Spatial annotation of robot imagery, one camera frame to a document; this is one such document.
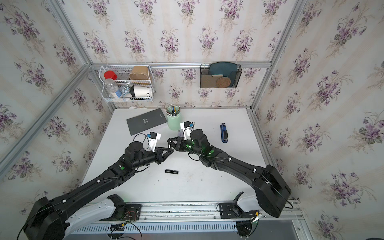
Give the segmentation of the dark grey notebook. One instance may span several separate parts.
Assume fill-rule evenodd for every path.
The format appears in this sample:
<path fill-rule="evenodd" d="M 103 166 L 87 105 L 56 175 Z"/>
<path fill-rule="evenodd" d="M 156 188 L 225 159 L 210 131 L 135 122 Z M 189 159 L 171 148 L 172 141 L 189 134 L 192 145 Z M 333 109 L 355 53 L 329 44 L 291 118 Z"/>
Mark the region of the dark grey notebook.
<path fill-rule="evenodd" d="M 161 109 L 155 109 L 126 120 L 131 136 L 167 123 Z"/>

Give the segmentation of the red lidded jar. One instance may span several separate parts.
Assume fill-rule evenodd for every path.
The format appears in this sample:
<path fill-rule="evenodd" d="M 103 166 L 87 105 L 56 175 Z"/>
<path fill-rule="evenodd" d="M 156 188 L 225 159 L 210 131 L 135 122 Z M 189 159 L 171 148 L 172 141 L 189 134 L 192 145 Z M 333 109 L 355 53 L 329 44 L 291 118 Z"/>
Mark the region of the red lidded jar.
<path fill-rule="evenodd" d="M 107 79 L 112 79 L 112 80 L 117 80 L 117 74 L 114 71 L 106 71 L 104 73 L 104 78 Z"/>

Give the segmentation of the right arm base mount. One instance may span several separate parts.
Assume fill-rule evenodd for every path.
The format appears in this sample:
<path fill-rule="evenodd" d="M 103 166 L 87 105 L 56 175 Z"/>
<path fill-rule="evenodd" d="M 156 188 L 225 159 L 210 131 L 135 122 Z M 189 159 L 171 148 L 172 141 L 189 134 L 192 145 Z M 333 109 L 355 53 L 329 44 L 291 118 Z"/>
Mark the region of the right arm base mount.
<path fill-rule="evenodd" d="M 221 219 L 251 219 L 260 214 L 255 194 L 239 192 L 231 202 L 217 204 Z"/>

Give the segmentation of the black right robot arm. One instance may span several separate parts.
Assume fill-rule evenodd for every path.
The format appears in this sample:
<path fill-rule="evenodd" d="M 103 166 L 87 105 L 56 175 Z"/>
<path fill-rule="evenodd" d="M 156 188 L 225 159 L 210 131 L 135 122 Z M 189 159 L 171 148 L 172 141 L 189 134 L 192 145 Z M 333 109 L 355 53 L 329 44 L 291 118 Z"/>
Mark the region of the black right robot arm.
<path fill-rule="evenodd" d="M 175 151 L 196 154 L 207 168 L 228 173 L 251 186 L 261 209 L 272 217 L 280 217 L 288 203 L 292 191 L 275 167 L 254 166 L 230 156 L 211 145 L 201 129 L 193 130 L 189 139 L 169 138 L 168 144 Z"/>

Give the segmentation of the white cylindrical speaker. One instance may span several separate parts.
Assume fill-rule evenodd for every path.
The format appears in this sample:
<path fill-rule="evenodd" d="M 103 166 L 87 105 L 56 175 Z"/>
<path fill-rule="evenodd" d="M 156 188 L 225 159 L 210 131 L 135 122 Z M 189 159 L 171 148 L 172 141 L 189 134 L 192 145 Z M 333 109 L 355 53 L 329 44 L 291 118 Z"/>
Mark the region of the white cylindrical speaker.
<path fill-rule="evenodd" d="M 153 90 L 152 88 L 132 86 L 130 87 L 130 94 L 133 98 L 152 98 Z"/>

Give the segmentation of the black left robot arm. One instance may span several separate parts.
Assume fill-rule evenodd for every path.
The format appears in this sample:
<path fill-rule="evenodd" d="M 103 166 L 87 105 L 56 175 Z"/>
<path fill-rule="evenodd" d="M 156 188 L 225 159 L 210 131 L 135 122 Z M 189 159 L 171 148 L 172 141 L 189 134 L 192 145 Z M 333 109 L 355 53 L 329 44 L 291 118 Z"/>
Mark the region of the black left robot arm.
<path fill-rule="evenodd" d="M 95 206 L 88 203 L 128 181 L 138 168 L 161 164 L 173 151 L 163 147 L 147 151 L 141 142 L 130 143 L 119 160 L 93 180 L 52 200 L 46 197 L 37 200 L 20 231 L 29 240 L 63 240 L 84 226 L 110 218 L 125 209 L 121 197 L 114 194 Z"/>

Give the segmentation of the mint green pen cup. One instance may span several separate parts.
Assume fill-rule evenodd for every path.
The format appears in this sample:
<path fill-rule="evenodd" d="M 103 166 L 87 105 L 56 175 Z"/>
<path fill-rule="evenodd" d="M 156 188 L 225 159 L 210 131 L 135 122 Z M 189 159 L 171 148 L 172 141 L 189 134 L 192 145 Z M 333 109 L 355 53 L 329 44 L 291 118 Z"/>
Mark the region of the mint green pen cup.
<path fill-rule="evenodd" d="M 167 115 L 167 119 L 168 119 L 168 126 L 169 126 L 170 130 L 178 131 L 180 129 L 180 124 L 182 122 L 182 114 L 181 113 L 176 117 L 169 117 Z"/>

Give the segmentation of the pens in cup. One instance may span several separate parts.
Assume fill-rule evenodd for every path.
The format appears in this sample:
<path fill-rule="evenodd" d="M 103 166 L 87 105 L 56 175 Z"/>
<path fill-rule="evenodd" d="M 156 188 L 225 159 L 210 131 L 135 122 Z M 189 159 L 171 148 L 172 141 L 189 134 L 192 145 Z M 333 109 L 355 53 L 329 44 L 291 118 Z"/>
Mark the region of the pens in cup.
<path fill-rule="evenodd" d="M 169 117 L 176 117 L 181 113 L 181 108 L 179 106 L 171 105 L 166 107 L 166 113 Z"/>

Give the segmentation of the clear acrylic lipstick organizer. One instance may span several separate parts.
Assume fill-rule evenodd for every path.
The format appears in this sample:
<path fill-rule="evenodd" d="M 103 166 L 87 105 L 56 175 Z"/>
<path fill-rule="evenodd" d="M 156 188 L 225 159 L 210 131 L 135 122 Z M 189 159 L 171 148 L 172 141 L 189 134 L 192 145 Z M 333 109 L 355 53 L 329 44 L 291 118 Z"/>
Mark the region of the clear acrylic lipstick organizer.
<path fill-rule="evenodd" d="M 179 130 L 179 131 L 178 131 L 178 137 L 182 137 L 182 139 L 186 140 L 185 132 L 182 131 L 182 130 Z"/>

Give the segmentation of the black mesh wall organizer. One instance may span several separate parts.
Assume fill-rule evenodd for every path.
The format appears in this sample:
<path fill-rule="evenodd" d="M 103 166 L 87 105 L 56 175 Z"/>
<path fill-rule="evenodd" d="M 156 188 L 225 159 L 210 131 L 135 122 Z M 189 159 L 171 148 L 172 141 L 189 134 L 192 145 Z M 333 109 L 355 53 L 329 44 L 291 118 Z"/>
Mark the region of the black mesh wall organizer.
<path fill-rule="evenodd" d="M 209 65 L 200 66 L 200 88 L 201 89 L 236 89 L 242 75 L 242 67 L 238 65 L 237 73 L 231 79 L 231 85 L 228 88 L 217 88 L 216 81 L 218 78 L 223 77 L 222 75 L 209 75 Z"/>

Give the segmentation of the aluminium front rail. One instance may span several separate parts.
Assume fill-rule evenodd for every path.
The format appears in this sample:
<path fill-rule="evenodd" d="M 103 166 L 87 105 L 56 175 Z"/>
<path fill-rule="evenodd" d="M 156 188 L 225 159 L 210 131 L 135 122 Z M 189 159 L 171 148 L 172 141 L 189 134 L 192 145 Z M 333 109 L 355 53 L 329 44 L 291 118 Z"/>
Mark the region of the aluminium front rail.
<path fill-rule="evenodd" d="M 139 219 L 135 223 L 160 223 L 160 222 L 208 222 L 208 221 L 245 221 L 245 219 L 221 219 L 218 212 L 219 203 L 231 201 L 202 201 L 202 202 L 147 202 L 147 203 L 128 203 L 141 204 Z M 261 220 L 304 220 L 304 214 L 293 201 L 294 209 L 284 208 L 279 218 L 274 218 L 260 209 Z"/>

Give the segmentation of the clear plastic bottle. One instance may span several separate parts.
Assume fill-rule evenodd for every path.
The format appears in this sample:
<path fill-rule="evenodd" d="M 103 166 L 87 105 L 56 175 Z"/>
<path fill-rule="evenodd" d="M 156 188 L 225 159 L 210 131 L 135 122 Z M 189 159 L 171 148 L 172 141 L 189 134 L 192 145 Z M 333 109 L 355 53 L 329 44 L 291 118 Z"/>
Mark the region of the clear plastic bottle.
<path fill-rule="evenodd" d="M 111 98 L 120 98 L 122 96 L 120 88 L 113 79 L 106 79 L 105 84 L 108 91 L 110 92 Z"/>

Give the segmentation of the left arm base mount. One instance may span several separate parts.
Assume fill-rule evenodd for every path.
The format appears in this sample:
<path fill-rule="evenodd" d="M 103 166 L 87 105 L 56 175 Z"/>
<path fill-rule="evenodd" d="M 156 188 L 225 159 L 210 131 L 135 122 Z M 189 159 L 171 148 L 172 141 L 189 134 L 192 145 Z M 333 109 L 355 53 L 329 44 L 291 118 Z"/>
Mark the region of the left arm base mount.
<path fill-rule="evenodd" d="M 117 194 L 107 197 L 108 200 L 113 202 L 116 208 L 109 218 L 101 219 L 104 221 L 138 221 L 140 219 L 142 204 L 127 204 Z"/>

